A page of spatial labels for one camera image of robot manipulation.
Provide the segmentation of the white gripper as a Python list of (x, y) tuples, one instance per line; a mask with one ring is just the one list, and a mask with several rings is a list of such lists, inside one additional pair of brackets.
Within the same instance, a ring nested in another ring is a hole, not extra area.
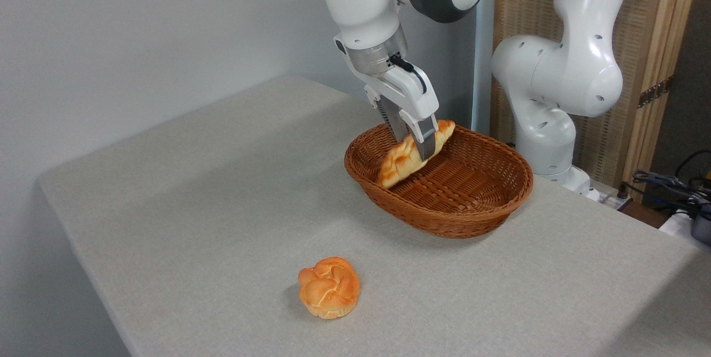
[(420, 159), (431, 159), (439, 102), (427, 75), (415, 67), (408, 71), (395, 65), (383, 74), (365, 74), (364, 82), (374, 90), (374, 107), (395, 141), (401, 143), (411, 134)]

